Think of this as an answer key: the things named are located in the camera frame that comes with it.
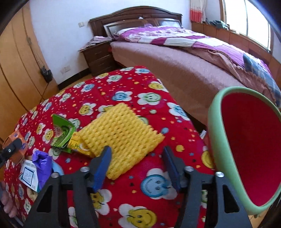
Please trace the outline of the person's hand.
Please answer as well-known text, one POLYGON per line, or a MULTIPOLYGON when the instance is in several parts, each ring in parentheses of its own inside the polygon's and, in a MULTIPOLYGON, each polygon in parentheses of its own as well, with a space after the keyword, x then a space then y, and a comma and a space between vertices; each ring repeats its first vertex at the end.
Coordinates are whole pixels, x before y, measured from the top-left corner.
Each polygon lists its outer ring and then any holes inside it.
POLYGON ((17 208, 13 204, 13 200, 9 197, 7 191, 6 191, 6 184, 5 182, 1 182, 1 190, 2 190, 2 196, 1 196, 1 202, 4 205, 3 210, 6 214, 9 215, 10 218, 13 218, 17 215, 17 208))

